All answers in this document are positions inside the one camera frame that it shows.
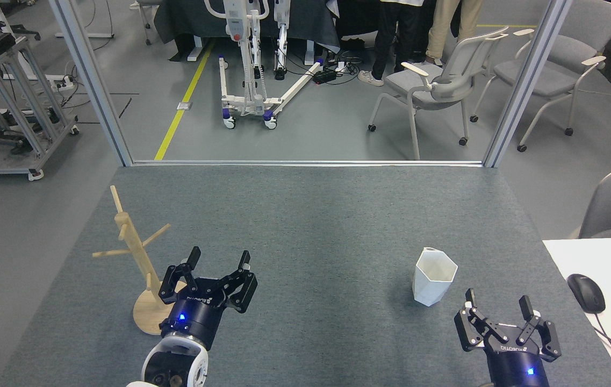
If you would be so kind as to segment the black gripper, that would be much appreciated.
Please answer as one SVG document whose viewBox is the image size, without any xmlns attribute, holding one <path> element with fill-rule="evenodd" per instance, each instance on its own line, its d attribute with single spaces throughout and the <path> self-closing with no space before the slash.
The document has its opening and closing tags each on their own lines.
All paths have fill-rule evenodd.
<svg viewBox="0 0 611 387">
<path fill-rule="evenodd" d="M 484 346 L 491 381 L 494 386 L 549 386 L 542 360 L 554 362 L 562 355 L 556 326 L 543 320 L 534 310 L 528 296 L 519 299 L 522 318 L 526 324 L 521 333 L 505 333 L 497 323 L 477 310 L 475 292 L 465 292 L 463 308 L 454 316 L 458 339 L 464 351 Z M 541 350 L 531 339 L 537 330 Z"/>
<path fill-rule="evenodd" d="M 200 248 L 194 246 L 185 262 L 170 265 L 159 289 L 164 304 L 175 302 L 170 315 L 160 323 L 161 336 L 171 333 L 190 335 L 211 350 L 224 310 L 229 307 L 238 313 L 246 313 L 257 288 L 256 275 L 250 270 L 250 254 L 244 250 L 237 270 L 218 279 L 212 294 L 194 294 L 198 286 L 193 270 L 200 258 Z M 176 291 L 178 281 L 184 277 L 191 291 Z"/>
</svg>

